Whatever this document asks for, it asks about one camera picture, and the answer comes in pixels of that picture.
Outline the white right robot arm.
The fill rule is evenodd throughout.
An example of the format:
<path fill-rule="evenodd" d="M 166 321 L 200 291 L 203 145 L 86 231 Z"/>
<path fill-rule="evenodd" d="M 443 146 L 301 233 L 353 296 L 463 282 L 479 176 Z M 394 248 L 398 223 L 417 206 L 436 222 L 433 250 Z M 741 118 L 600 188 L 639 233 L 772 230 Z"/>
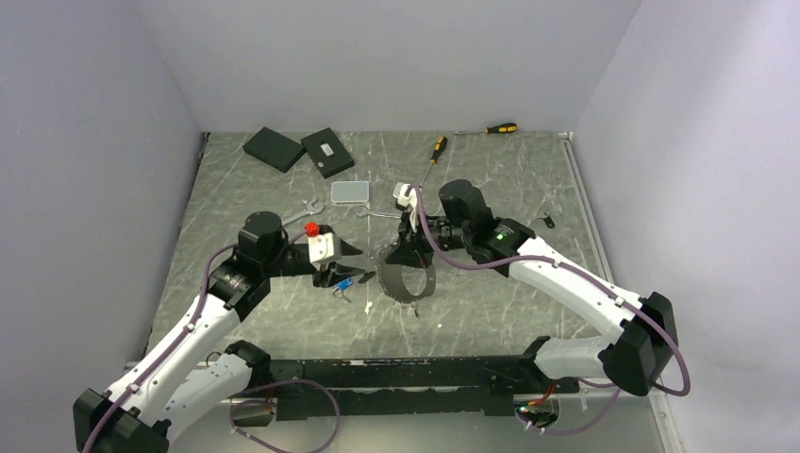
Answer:
<path fill-rule="evenodd" d="M 392 195 L 400 224 L 383 263 L 426 269 L 439 257 L 464 271 L 492 270 L 544 292 L 596 330 L 591 338 L 533 341 L 519 359 L 528 390 L 541 392 L 562 378 L 604 378 L 636 396 L 691 391 L 673 304 L 663 294 L 642 296 L 566 258 L 530 227 L 494 215 L 468 180 L 440 188 L 442 216 L 427 215 L 417 184 L 399 183 Z"/>

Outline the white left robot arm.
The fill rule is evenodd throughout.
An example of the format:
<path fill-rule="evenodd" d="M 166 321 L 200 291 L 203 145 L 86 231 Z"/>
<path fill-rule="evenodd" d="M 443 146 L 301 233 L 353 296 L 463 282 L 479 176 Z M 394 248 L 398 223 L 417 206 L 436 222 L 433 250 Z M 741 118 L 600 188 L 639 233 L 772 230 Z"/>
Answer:
<path fill-rule="evenodd" d="M 309 276 L 314 287 L 332 288 L 362 272 L 339 262 L 361 251 L 331 226 L 290 236 L 270 211 L 250 214 L 221 251 L 227 259 L 207 261 L 199 294 L 159 343 L 105 391 L 88 389 L 75 401 L 78 451 L 166 452 L 223 399 L 263 394 L 271 357 L 254 344 L 231 344 L 205 370 L 198 363 L 266 298 L 272 279 Z"/>

